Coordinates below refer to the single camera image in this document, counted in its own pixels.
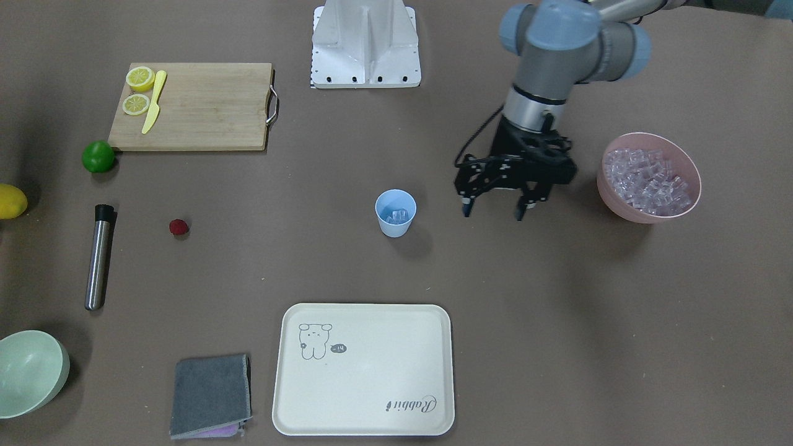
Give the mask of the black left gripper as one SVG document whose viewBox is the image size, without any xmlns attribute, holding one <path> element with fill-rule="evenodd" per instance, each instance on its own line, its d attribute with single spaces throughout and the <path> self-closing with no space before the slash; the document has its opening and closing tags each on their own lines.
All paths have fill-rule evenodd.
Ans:
<svg viewBox="0 0 793 446">
<path fill-rule="evenodd" d="M 570 139 L 556 130 L 527 131 L 500 118 L 487 156 L 467 154 L 455 161 L 453 183 L 464 217 L 472 214 L 476 197 L 499 188 L 523 190 L 515 207 L 515 219 L 522 221 L 535 201 L 546 201 L 550 187 L 570 184 L 577 175 L 571 149 Z"/>
</svg>

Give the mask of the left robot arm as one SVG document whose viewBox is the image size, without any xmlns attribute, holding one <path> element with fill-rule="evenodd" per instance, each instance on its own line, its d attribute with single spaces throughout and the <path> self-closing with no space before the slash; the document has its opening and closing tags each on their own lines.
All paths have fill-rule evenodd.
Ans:
<svg viewBox="0 0 793 446">
<path fill-rule="evenodd" d="M 463 215 L 490 190 L 520 190 L 515 219 L 521 221 L 553 186 L 571 183 L 572 142 L 557 126 L 572 88 L 636 76 L 652 50 L 638 23 L 682 6 L 791 19 L 790 1 L 543 1 L 510 8 L 499 39 L 520 62 L 504 104 L 492 114 L 498 127 L 488 156 L 461 149 L 454 160 Z"/>
</svg>

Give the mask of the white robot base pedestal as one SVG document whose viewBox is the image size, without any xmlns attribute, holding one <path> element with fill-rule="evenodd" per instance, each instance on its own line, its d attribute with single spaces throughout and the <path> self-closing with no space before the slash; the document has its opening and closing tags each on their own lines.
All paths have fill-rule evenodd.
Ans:
<svg viewBox="0 0 793 446">
<path fill-rule="evenodd" d="M 414 8 L 402 1 L 326 1 L 312 17 L 311 87 L 396 89 L 421 84 Z"/>
</svg>

